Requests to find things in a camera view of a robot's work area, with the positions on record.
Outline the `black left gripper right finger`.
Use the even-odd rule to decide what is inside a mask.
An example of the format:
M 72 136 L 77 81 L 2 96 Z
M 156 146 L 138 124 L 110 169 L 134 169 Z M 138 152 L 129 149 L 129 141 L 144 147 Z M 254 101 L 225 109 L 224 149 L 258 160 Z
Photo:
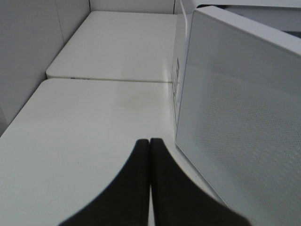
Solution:
M 161 138 L 150 140 L 150 183 L 157 226 L 248 226 L 250 222 L 200 189 Z

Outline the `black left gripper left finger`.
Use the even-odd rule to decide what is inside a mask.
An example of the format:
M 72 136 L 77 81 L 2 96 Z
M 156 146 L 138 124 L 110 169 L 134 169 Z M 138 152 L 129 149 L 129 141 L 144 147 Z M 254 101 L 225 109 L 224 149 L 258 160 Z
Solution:
M 63 226 L 146 226 L 150 200 L 150 144 L 136 141 L 111 183 Z

